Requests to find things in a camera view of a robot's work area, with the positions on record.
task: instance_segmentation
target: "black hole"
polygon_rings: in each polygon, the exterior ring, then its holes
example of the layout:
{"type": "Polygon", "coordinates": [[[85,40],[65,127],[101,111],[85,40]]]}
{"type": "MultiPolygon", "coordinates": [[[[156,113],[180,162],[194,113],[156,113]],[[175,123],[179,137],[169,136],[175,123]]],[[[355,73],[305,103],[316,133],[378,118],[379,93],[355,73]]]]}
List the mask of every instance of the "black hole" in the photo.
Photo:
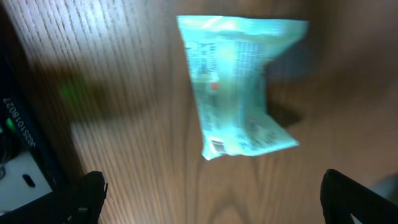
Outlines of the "black hole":
{"type": "Polygon", "coordinates": [[[22,177],[24,178],[26,184],[27,184],[29,187],[36,187],[35,182],[33,182],[32,178],[30,178],[29,175],[24,174],[24,175],[22,175],[22,177]]]}

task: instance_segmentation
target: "plastic wrapper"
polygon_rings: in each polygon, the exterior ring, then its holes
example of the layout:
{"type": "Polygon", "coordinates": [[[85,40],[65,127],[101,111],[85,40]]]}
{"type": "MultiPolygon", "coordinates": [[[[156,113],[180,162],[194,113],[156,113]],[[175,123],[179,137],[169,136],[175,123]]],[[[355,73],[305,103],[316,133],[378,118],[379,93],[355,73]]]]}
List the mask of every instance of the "plastic wrapper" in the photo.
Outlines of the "plastic wrapper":
{"type": "Polygon", "coordinates": [[[266,114],[264,67],[307,22],[178,16],[203,134],[203,156],[258,156],[298,142],[266,114]]]}

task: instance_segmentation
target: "packet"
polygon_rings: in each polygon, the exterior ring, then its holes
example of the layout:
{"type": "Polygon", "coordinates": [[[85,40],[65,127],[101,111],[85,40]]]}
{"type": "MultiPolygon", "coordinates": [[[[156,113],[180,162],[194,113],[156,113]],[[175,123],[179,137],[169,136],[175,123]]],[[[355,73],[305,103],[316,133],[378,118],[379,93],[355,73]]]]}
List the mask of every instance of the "packet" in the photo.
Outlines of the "packet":
{"type": "Polygon", "coordinates": [[[298,145],[266,114],[264,67],[307,22],[178,16],[203,134],[203,156],[258,156],[298,145]]]}

